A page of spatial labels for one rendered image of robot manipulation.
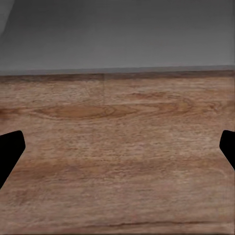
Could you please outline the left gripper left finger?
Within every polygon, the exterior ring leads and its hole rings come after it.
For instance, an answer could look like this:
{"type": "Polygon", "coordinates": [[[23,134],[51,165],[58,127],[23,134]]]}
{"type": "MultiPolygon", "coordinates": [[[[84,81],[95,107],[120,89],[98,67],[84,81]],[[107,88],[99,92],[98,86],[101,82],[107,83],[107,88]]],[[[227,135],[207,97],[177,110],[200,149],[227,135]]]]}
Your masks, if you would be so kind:
{"type": "Polygon", "coordinates": [[[0,189],[25,149],[22,131],[0,136],[0,189]]]}

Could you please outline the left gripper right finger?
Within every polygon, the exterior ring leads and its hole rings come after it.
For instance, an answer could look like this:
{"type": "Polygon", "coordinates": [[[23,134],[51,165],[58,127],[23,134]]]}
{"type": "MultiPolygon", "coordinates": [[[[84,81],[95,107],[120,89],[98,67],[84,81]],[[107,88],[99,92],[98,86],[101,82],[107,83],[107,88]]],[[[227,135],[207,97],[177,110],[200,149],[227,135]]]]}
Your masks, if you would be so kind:
{"type": "Polygon", "coordinates": [[[235,170],[235,132],[223,131],[220,139],[220,149],[235,170]]]}

